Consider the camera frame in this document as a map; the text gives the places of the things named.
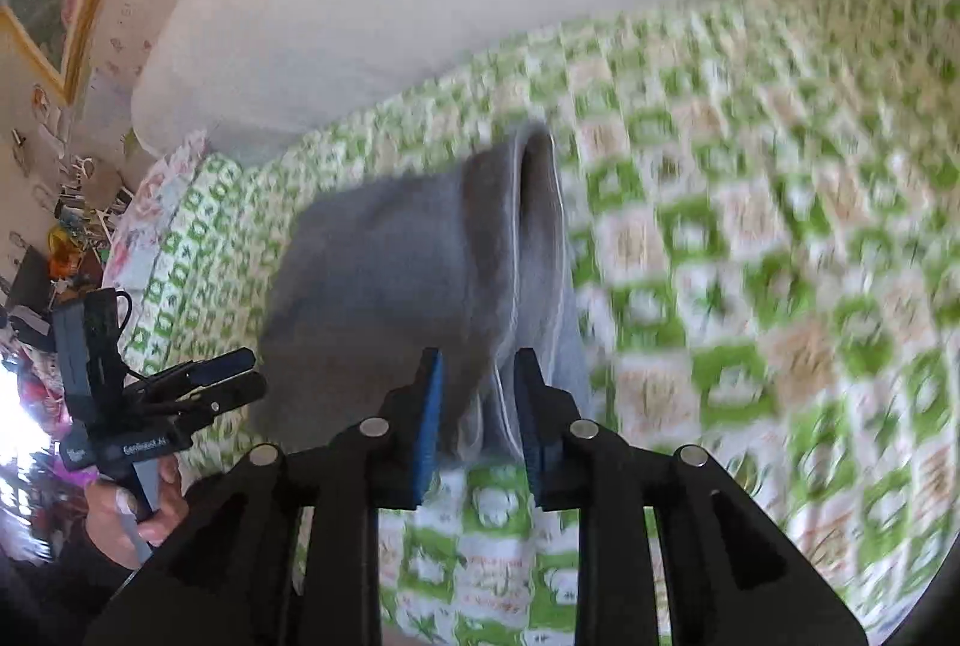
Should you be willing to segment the person's left hand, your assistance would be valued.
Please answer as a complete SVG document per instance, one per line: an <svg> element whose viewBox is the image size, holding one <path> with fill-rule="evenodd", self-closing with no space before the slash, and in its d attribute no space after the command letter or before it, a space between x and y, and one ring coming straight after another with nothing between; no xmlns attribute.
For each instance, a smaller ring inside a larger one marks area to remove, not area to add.
<svg viewBox="0 0 960 646"><path fill-rule="evenodd" d="M93 481L85 488L89 540L110 561L137 570L145 547L160 547L189 515L182 493L179 462L174 456L158 460L158 508L151 518L137 521L137 501L132 493L109 480Z"/></svg>

